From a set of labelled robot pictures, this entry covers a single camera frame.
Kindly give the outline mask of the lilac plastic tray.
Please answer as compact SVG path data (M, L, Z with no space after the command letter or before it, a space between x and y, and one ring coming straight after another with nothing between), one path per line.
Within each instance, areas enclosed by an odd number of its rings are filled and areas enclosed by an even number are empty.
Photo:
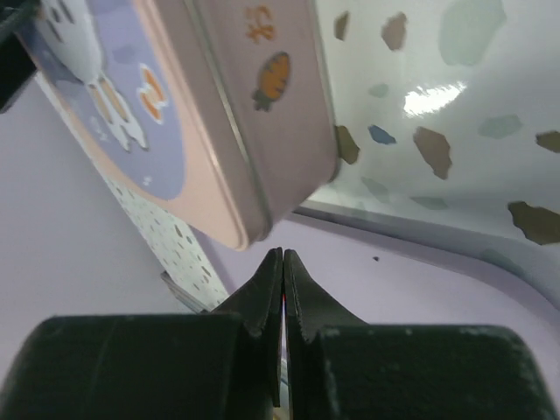
M518 276L386 235L293 214L244 251L195 236L230 291L266 251L281 247L296 250L324 289L367 320L559 330L559 310Z

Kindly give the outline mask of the pink cookie tin box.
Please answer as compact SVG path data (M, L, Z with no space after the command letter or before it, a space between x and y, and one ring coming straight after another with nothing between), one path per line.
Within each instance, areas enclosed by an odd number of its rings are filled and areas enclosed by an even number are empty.
M227 103L273 222L339 169L332 106L309 1L197 1Z

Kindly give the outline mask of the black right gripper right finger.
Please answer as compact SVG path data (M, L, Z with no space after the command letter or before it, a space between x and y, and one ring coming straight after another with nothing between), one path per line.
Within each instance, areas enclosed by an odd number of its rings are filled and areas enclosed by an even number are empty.
M556 419L529 347L498 325L374 325L283 257L294 419Z

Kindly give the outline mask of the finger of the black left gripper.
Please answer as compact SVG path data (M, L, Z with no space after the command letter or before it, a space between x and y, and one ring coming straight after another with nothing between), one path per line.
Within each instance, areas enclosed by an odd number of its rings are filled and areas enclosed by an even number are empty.
M5 114L37 71L17 32L32 21L40 1L1 0L1 113Z

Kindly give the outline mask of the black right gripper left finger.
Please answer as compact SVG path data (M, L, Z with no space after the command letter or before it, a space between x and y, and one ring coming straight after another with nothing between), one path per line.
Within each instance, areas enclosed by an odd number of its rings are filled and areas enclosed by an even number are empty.
M4 419L270 419L281 402L283 251L212 311L52 317L1 387Z

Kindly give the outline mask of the silver tin lid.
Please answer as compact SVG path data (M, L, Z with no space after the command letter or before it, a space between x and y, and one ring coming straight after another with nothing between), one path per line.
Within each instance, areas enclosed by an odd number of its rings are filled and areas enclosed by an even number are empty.
M42 1L21 31L100 172L244 250L270 230L210 80L196 100L159 1Z

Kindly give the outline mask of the aluminium front rail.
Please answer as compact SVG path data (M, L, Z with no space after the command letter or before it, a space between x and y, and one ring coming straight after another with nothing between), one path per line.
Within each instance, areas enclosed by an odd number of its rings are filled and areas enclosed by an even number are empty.
M185 292L180 288L170 277L167 271L164 271L160 275L163 282L171 291L171 294L184 306L186 306L190 311L195 313L205 313L207 308L196 298L194 298L189 293Z

